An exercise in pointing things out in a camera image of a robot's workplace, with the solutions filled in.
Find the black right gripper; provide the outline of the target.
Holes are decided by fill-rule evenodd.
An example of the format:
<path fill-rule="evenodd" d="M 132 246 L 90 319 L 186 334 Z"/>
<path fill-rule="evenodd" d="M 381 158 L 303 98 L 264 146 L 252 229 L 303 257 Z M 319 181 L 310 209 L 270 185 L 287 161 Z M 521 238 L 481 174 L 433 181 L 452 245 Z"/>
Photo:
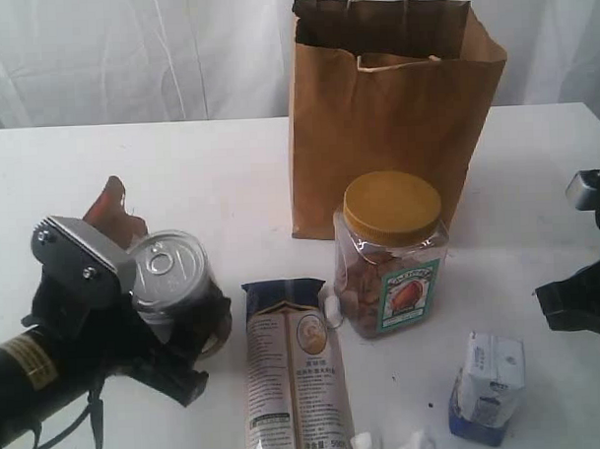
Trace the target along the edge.
<path fill-rule="evenodd" d="M 600 260 L 534 294 L 552 331 L 600 334 Z"/>

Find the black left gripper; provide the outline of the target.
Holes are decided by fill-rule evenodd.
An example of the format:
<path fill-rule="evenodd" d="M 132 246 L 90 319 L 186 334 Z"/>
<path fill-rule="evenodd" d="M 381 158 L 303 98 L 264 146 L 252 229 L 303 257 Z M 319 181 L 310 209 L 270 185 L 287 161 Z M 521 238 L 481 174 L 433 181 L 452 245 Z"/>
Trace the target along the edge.
<path fill-rule="evenodd" d="M 225 344 L 233 322 L 230 298 L 215 291 L 162 299 L 159 311 L 172 321 L 163 345 L 126 295 L 134 288 L 135 260 L 99 230 L 77 218 L 46 217 L 34 228 L 31 249 L 46 274 L 22 323 L 58 372 L 33 394 L 35 410 L 57 412 L 116 374 L 184 407 L 204 392 L 209 374 L 196 371 L 188 359 L 203 359 Z M 58 319 L 76 314 L 67 308 L 74 302 L 67 290 L 84 304 L 117 301 L 90 311 L 78 334 L 69 337 L 58 326 Z"/>

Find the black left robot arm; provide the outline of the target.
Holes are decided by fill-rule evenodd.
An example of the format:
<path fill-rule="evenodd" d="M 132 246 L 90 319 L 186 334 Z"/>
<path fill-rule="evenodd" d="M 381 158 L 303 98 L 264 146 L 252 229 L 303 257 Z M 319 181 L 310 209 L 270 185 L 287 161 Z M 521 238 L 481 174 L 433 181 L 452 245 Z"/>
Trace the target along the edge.
<path fill-rule="evenodd" d="M 231 302 L 201 242 L 179 230 L 121 248 L 90 224 L 48 217 L 34 229 L 41 277 L 24 332 L 0 345 L 0 449 L 86 397 L 101 435 L 101 388 L 126 375 L 188 406 L 208 375 L 195 363 L 231 329 Z"/>

